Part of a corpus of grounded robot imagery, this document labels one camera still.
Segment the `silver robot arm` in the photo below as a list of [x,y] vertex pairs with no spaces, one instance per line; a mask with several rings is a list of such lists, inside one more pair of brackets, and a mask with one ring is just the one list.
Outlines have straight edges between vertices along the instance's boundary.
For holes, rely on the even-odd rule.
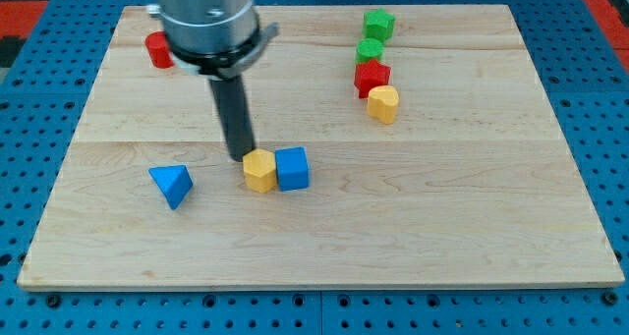
[[247,71],[279,33],[260,26],[255,0],[156,0],[170,51],[184,67],[217,80]]

